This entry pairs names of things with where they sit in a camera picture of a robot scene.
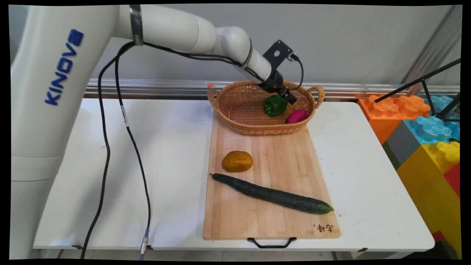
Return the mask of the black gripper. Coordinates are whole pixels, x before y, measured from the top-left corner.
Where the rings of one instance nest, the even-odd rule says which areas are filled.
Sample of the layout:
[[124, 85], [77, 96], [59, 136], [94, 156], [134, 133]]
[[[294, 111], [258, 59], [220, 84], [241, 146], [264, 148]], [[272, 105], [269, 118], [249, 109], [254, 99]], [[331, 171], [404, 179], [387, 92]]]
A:
[[275, 70], [266, 81], [258, 84], [258, 86], [267, 93], [276, 93], [280, 95], [285, 101], [293, 105], [297, 98], [284, 86], [283, 76]]

